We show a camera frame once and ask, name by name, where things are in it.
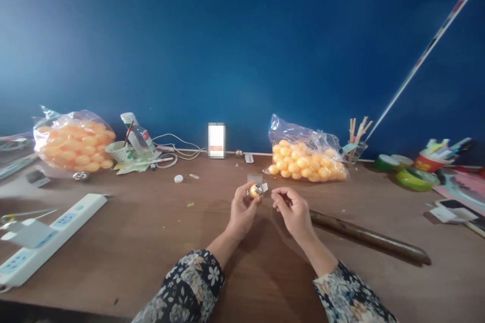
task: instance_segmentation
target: plastic bottle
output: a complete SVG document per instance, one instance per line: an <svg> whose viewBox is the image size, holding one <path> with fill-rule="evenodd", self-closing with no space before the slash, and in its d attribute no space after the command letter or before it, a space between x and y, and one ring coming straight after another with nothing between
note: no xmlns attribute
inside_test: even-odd
<svg viewBox="0 0 485 323"><path fill-rule="evenodd" d="M138 123L134 113L121 114L121 120L123 120L127 128L130 127L131 122L133 121L133 127L131 128L128 140L135 148L139 157L151 158L155 156L157 150L155 149L152 138L148 131Z"/></svg>

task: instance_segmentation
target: white power strip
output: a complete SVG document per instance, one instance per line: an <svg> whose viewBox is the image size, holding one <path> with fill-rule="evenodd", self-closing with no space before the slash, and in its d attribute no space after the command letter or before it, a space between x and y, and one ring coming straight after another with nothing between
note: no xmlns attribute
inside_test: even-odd
<svg viewBox="0 0 485 323"><path fill-rule="evenodd" d="M50 225L54 232L36 248L22 247L0 265L1 292L25 283L105 203L106 197L102 194L87 194Z"/></svg>

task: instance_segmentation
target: person's right hand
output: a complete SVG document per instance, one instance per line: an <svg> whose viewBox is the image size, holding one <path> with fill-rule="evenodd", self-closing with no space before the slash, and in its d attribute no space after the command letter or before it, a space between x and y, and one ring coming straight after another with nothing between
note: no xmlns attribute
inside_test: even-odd
<svg viewBox="0 0 485 323"><path fill-rule="evenodd" d="M308 202L290 187L280 187L271 191L273 208L281 213L286 228L301 246L316 239L310 219Z"/></svg>

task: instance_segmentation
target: phone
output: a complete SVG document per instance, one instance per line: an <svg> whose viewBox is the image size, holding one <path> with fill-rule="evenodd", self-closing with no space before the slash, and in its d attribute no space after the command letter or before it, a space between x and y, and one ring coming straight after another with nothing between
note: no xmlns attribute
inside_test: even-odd
<svg viewBox="0 0 485 323"><path fill-rule="evenodd" d="M211 159L224 159L226 157L225 123L209 123L208 134L207 155Z"/></svg>

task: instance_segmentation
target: floral sleeve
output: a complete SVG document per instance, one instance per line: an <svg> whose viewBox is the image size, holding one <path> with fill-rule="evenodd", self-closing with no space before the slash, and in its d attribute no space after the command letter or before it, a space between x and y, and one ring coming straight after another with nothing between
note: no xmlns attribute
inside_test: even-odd
<svg viewBox="0 0 485 323"><path fill-rule="evenodd" d="M191 251L166 275L162 288L132 323L207 322L224 286L216 258Z"/></svg>
<svg viewBox="0 0 485 323"><path fill-rule="evenodd" d="M313 281L320 300L333 322L397 322L379 297L341 262L331 273Z"/></svg>

